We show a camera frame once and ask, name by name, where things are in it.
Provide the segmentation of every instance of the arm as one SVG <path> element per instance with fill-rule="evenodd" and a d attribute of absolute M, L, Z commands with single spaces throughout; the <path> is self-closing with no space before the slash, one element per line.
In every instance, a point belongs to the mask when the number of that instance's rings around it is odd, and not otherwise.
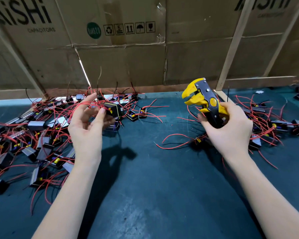
<path fill-rule="evenodd" d="M 267 180 L 248 154 L 252 122 L 239 106 L 222 103 L 230 115 L 220 129 L 199 114 L 208 137 L 237 176 L 268 239 L 299 239 L 299 212 Z"/>
<path fill-rule="evenodd" d="M 114 122 L 102 108 L 86 109 L 96 93 L 85 98 L 73 113 L 69 132 L 76 151 L 75 165 L 32 239 L 77 238 L 91 187 L 101 161 L 102 128 Z M 95 120 L 88 124 L 90 116 Z"/>

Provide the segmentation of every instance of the hand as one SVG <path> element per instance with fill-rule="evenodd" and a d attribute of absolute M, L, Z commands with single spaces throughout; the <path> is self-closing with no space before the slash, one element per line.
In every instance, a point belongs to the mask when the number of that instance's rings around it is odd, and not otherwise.
<path fill-rule="evenodd" d="M 77 105 L 68 127 L 76 153 L 76 165 L 82 162 L 87 163 L 89 166 L 93 163 L 97 165 L 100 163 L 102 129 L 115 122 L 112 116 L 105 114 L 106 110 L 104 108 L 94 107 L 87 109 L 96 98 L 97 94 L 95 92 Z M 97 116 L 90 124 L 89 118 L 93 115 Z"/>
<path fill-rule="evenodd" d="M 242 157 L 249 157 L 248 144 L 252 131 L 252 121 L 247 118 L 239 106 L 228 102 L 221 102 L 220 104 L 229 113 L 229 121 L 222 128 L 214 128 L 206 117 L 198 114 L 208 137 L 228 163 Z"/>

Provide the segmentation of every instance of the wire stripper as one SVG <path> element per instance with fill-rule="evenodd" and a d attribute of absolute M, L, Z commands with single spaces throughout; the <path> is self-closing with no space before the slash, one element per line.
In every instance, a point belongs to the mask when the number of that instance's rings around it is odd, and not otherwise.
<path fill-rule="evenodd" d="M 182 98 L 188 98 L 186 105 L 201 105 L 200 112 L 204 113 L 209 123 L 215 128 L 223 127 L 223 117 L 229 117 L 226 109 L 222 107 L 205 78 L 199 78 L 191 82 L 182 94 Z"/>

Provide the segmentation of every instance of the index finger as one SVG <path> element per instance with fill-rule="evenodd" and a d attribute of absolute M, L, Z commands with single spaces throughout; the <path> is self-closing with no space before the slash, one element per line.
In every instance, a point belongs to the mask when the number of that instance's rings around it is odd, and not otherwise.
<path fill-rule="evenodd" d="M 85 109 L 91 105 L 91 102 L 97 98 L 97 93 L 94 92 L 93 94 L 87 96 L 84 100 L 78 104 L 73 112 L 71 122 L 78 122 L 81 120 L 82 116 L 84 115 Z"/>
<path fill-rule="evenodd" d="M 220 102 L 219 104 L 227 110 L 230 117 L 237 117 L 242 115 L 245 116 L 243 109 L 232 102 Z"/>

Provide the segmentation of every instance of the green circle logo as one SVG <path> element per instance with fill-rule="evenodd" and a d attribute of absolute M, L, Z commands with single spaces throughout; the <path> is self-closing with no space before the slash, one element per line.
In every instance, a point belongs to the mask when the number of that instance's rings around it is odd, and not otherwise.
<path fill-rule="evenodd" d="M 101 36 L 101 29 L 96 23 L 88 23 L 86 31 L 88 32 L 88 35 L 95 40 Z"/>

